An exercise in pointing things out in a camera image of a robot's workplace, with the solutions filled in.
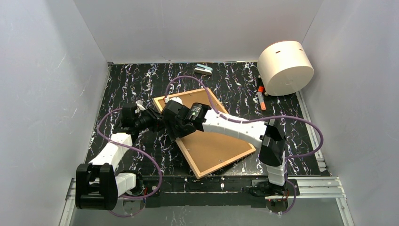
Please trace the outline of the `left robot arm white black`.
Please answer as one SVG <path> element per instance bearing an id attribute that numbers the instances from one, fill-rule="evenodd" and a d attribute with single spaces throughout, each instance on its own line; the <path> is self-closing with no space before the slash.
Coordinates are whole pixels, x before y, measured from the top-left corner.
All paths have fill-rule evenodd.
<path id="1" fill-rule="evenodd" d="M 146 199 L 158 192 L 162 183 L 162 171 L 159 164 L 145 151 L 133 147 L 133 143 L 143 130 L 159 131 L 164 128 L 161 114 L 153 108 L 145 108 L 140 102 L 117 108 L 108 114 L 119 112 L 113 127 L 112 136 L 107 137 L 100 131 L 104 122 L 97 125 L 97 133 L 105 140 L 106 146 L 89 163 L 82 163 L 76 169 L 75 205 L 78 209 L 113 210 L 120 197 L 127 199 Z M 128 150 L 147 157 L 159 174 L 158 185 L 149 194 L 144 194 L 144 186 L 139 173 L 127 170 L 115 173 L 115 170 Z"/>

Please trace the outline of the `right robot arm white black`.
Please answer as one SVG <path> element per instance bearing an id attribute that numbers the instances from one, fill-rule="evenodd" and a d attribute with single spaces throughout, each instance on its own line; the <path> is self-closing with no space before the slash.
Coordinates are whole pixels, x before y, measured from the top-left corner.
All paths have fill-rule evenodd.
<path id="1" fill-rule="evenodd" d="M 167 101 L 161 110 L 162 120 L 172 140 L 195 131 L 214 132 L 243 140 L 259 150 L 268 178 L 250 188 L 254 196 L 286 195 L 286 136 L 277 120 L 249 122 L 229 114 L 216 113 L 211 106 L 193 103 L 186 107 L 176 99 Z"/>

